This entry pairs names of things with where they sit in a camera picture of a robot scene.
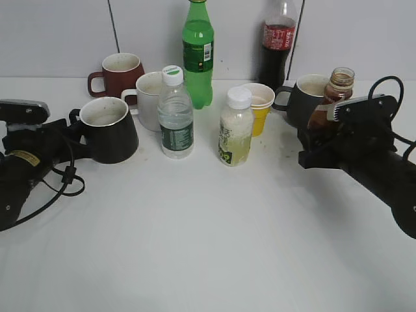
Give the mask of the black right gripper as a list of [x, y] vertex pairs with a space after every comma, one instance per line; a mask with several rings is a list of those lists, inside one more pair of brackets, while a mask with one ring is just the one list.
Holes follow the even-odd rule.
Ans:
[[[391, 96], [394, 113], [398, 101]], [[402, 169], [402, 157], [397, 154], [391, 119], [379, 118], [364, 123], [335, 122], [335, 127], [322, 130], [298, 129], [303, 151], [298, 163], [305, 169], [343, 166], [371, 166], [385, 170]]]

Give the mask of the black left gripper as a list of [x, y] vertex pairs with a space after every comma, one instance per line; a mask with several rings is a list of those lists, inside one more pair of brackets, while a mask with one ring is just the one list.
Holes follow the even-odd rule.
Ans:
[[80, 112], [70, 111], [69, 125], [65, 119], [42, 125], [7, 123], [3, 138], [5, 155], [19, 157], [33, 167], [42, 163], [73, 165], [73, 160], [91, 159], [90, 148], [81, 144], [85, 129]]

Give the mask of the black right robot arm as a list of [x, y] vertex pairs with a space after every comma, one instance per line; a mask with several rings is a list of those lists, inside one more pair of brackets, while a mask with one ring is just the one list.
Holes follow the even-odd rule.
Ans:
[[298, 130], [305, 169], [340, 169], [391, 208], [398, 227], [415, 237], [415, 164], [397, 154], [390, 117], [393, 96], [346, 101], [335, 113], [340, 127], [332, 135]]

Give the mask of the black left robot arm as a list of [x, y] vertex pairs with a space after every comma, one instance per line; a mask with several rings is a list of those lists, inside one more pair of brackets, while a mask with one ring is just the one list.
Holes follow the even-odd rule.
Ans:
[[[90, 148], [81, 143], [83, 135], [80, 111], [73, 109], [68, 119], [51, 123], [35, 112], [27, 116], [21, 113], [1, 113], [7, 134], [3, 138], [1, 153], [1, 230], [14, 228], [45, 211], [61, 196], [75, 197], [85, 190], [67, 192], [74, 181], [84, 182], [77, 175], [75, 161], [89, 159]], [[41, 208], [24, 218], [21, 209], [32, 189], [54, 172], [61, 176], [62, 186]]]

